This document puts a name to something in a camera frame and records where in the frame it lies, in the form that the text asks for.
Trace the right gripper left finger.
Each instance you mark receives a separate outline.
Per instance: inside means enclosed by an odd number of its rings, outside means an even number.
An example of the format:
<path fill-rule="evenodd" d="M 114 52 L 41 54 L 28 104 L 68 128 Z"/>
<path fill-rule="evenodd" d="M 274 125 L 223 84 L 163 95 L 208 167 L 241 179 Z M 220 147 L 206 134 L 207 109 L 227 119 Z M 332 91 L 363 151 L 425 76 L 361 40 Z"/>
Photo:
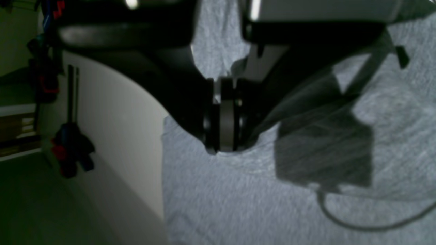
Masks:
<path fill-rule="evenodd" d="M 61 20 L 56 37 L 70 51 L 127 76 L 150 93 L 208 153 L 219 150 L 214 82 L 193 62 L 195 24 Z"/>

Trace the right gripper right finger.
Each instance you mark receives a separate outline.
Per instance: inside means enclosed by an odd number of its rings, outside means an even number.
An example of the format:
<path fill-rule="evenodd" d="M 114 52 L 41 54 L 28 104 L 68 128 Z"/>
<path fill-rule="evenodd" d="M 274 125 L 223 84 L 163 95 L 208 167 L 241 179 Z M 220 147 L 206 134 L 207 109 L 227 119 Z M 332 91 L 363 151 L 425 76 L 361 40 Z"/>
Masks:
<path fill-rule="evenodd" d="M 252 44 L 243 75 L 221 77 L 221 151 L 253 145 L 261 123 L 298 85 L 374 43 L 386 24 L 362 21 L 242 22 Z"/>

